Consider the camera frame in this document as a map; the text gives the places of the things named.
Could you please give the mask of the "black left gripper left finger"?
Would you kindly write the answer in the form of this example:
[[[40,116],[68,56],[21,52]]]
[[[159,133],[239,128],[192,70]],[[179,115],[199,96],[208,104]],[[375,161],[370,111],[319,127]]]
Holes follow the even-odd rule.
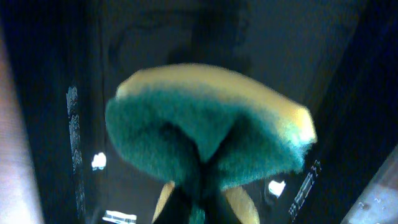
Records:
[[[194,198],[186,185],[166,183],[155,206],[152,224],[189,224]]]

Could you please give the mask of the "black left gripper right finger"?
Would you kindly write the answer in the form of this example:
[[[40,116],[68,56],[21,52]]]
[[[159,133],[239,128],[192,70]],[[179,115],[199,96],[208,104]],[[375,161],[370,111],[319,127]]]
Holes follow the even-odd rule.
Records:
[[[205,197],[206,224],[242,224],[233,212],[225,194],[217,190]]]

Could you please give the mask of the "green and yellow sponge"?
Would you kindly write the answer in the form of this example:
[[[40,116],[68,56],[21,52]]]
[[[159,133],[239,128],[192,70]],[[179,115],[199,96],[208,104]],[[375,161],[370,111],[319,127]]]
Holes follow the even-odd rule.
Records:
[[[136,71],[108,101],[105,123],[124,161],[192,191],[190,223],[205,223],[205,197],[217,190],[242,223],[258,223],[243,185],[300,172],[317,141],[305,106],[238,72],[199,63]]]

